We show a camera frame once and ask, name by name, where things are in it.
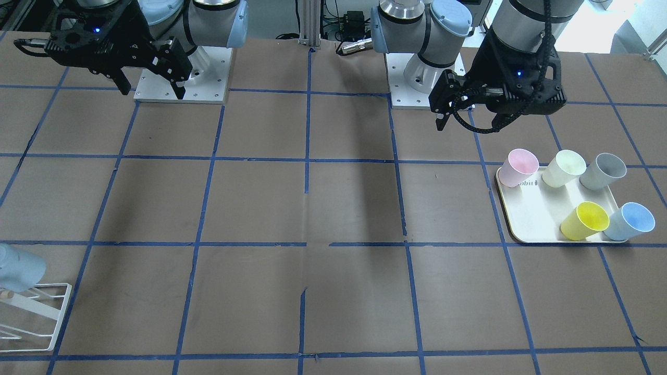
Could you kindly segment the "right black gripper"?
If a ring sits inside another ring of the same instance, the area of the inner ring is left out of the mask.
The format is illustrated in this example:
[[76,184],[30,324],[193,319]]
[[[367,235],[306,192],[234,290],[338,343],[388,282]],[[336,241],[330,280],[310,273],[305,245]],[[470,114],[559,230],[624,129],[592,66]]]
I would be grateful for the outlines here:
[[179,100],[185,97],[193,69],[175,36],[166,40],[152,36],[138,1],[62,2],[44,52],[62,66],[104,74],[125,96],[132,86],[124,67],[141,67],[162,76]]

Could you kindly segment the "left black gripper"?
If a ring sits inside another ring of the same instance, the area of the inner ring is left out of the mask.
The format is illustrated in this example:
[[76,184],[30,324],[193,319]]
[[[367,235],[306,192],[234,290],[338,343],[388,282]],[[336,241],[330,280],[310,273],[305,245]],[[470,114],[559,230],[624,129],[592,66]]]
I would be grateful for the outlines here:
[[436,113],[436,130],[443,131],[453,100],[467,97],[465,105],[485,104],[496,114],[518,112],[532,95],[540,78],[542,48],[524,52],[503,43],[493,29],[488,31],[470,70],[458,76],[446,69],[429,95],[430,109]]

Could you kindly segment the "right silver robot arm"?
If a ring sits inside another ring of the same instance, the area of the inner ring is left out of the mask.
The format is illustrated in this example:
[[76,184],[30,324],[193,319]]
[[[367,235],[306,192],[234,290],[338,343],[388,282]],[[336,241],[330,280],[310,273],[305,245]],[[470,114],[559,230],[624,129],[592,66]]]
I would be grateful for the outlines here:
[[238,49],[245,43],[246,1],[63,1],[47,40],[31,41],[41,57],[101,74],[127,95],[124,67],[147,69],[169,83],[177,99],[206,69],[193,55],[202,47]]

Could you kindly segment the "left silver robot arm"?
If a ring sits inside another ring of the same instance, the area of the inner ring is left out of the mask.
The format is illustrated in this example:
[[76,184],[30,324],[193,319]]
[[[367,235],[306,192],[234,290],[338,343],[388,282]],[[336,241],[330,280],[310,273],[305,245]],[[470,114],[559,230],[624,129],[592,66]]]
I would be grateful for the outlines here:
[[370,19],[378,53],[410,53],[407,78],[429,96],[442,131],[450,117],[496,133],[520,116],[547,116],[567,102],[555,41],[581,1],[503,1],[466,74],[453,71],[472,14],[458,1],[381,1]]

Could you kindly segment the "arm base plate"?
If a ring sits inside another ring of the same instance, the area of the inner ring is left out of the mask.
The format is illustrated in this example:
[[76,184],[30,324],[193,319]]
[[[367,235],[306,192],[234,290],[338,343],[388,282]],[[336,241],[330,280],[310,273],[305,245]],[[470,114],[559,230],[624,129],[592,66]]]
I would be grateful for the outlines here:
[[465,75],[464,60],[459,53],[454,64],[432,67],[415,53],[386,53],[387,78],[394,109],[429,110],[429,95],[446,69]]
[[177,99],[167,80],[144,69],[133,98],[138,102],[164,104],[224,104],[235,49],[200,46],[190,55],[193,66],[183,99]]

